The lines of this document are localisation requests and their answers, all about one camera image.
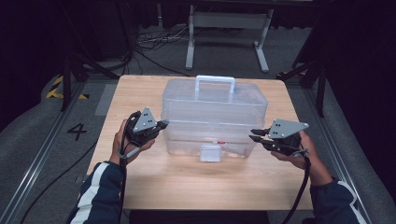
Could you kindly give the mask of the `grey metal desk frame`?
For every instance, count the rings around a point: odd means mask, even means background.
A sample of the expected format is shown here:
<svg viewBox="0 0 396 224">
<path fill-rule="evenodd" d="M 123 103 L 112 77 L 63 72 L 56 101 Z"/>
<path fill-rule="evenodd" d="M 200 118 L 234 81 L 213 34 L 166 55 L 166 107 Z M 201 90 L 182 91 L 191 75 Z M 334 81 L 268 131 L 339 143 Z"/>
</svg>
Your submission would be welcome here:
<svg viewBox="0 0 396 224">
<path fill-rule="evenodd" d="M 195 28 L 229 28 L 229 29 L 255 29 L 261 30 L 261 37 L 253 43 L 261 70 L 264 73 L 269 72 L 269 66 L 266 61 L 263 45 L 270 28 L 274 11 L 268 9 L 263 14 L 247 13 L 228 13 L 228 12 L 201 12 L 197 11 L 194 5 L 190 5 L 188 20 L 189 43 L 185 68 L 193 68 L 194 59 L 194 29 Z"/>
</svg>

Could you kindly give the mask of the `clear plastic storage box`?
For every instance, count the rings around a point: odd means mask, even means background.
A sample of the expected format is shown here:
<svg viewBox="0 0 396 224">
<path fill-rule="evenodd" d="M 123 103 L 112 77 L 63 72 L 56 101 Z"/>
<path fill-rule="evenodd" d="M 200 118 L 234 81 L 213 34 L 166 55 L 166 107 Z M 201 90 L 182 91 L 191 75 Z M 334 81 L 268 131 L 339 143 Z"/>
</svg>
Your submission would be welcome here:
<svg viewBox="0 0 396 224">
<path fill-rule="evenodd" d="M 162 119 L 169 121 L 163 132 L 167 151 L 201 161 L 245 159 L 256 146 L 250 131 L 264 126 L 267 106 L 257 85 L 232 77 L 171 79 L 163 91 Z"/>
</svg>

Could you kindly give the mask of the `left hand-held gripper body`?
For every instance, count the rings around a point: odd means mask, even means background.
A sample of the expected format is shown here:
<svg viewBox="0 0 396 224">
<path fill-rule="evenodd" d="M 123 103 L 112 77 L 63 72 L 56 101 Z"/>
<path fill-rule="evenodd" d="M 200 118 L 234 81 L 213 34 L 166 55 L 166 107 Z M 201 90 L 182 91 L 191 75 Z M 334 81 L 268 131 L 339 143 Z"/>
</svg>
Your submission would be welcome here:
<svg viewBox="0 0 396 224">
<path fill-rule="evenodd" d="M 124 133 L 129 143 L 142 147 L 149 140 L 158 135 L 152 134 L 152 130 L 158 125 L 158 121 L 153 117 L 150 109 L 145 107 L 142 111 L 134 112 L 126 123 Z"/>
</svg>

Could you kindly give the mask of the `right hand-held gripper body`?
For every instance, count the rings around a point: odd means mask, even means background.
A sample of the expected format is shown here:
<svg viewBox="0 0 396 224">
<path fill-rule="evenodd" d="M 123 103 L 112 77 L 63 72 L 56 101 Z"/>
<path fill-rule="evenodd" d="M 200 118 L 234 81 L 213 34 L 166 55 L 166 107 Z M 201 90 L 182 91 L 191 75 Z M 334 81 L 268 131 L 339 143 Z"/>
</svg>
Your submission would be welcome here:
<svg viewBox="0 0 396 224">
<path fill-rule="evenodd" d="M 292 153 L 300 149 L 301 136 L 299 131 L 307 129 L 308 123 L 275 119 L 268 133 L 268 137 L 273 140 L 275 151 L 285 156 L 292 156 Z"/>
</svg>

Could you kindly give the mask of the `person's left hand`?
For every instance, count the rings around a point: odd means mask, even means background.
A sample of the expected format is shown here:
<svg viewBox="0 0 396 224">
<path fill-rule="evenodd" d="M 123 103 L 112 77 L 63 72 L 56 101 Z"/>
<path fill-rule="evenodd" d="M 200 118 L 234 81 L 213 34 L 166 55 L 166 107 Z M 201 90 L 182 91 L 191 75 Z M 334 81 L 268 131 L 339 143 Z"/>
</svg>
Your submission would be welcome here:
<svg viewBox="0 0 396 224">
<path fill-rule="evenodd" d="M 125 154 L 133 153 L 133 155 L 127 159 L 127 163 L 130 163 L 134 161 L 141 152 L 150 149 L 155 143 L 155 140 L 151 139 L 142 147 L 136 147 L 132 144 L 127 145 L 126 140 L 123 138 L 123 132 L 126 122 L 127 122 L 126 119 L 122 121 L 120 129 L 115 133 L 114 136 L 113 149 L 109 161 L 116 164 L 120 163 L 120 155 L 119 155 L 120 152 L 124 152 Z"/>
</svg>

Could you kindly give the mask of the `yellow and black floor tape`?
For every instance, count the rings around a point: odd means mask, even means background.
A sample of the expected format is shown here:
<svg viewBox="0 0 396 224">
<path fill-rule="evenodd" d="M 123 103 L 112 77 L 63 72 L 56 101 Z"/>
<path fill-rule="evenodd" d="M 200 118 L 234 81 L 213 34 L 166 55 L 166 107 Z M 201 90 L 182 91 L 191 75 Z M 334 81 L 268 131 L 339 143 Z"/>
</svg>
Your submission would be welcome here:
<svg viewBox="0 0 396 224">
<path fill-rule="evenodd" d="M 60 87 L 63 81 L 64 81 L 64 77 L 62 75 L 59 75 L 55 79 L 51 88 L 49 89 L 49 92 L 47 93 L 46 97 L 63 99 L 64 95 L 62 93 L 57 92 L 58 88 Z M 78 98 L 81 100 L 88 100 L 90 98 L 90 95 L 88 93 L 85 93 L 85 94 L 81 94 Z"/>
</svg>

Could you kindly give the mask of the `black metal stand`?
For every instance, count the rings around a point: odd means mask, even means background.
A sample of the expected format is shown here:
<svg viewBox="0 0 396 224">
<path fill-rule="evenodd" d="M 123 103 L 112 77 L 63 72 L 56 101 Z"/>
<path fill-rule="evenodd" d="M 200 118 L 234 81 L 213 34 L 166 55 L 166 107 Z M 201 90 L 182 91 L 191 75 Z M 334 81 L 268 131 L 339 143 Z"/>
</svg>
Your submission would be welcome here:
<svg viewBox="0 0 396 224">
<path fill-rule="evenodd" d="M 93 70 L 109 77 L 111 79 L 119 79 L 120 76 L 112 73 L 110 70 L 104 68 L 99 63 L 88 59 L 87 57 L 75 53 L 73 50 L 68 49 L 64 54 L 64 98 L 61 110 L 65 111 L 72 102 L 72 91 L 71 91 L 71 76 L 74 76 L 77 82 L 86 82 L 88 80 L 88 73 L 84 64 L 87 64 Z"/>
<path fill-rule="evenodd" d="M 312 61 L 304 63 L 290 70 L 289 72 L 280 72 L 276 75 L 276 78 L 281 81 L 286 81 L 289 78 L 304 74 L 300 81 L 300 86 L 303 89 L 311 89 L 315 83 L 317 86 L 316 96 L 316 110 L 318 114 L 323 118 L 323 104 L 324 104 L 324 93 L 326 86 L 326 75 L 327 70 L 323 61 Z"/>
</svg>

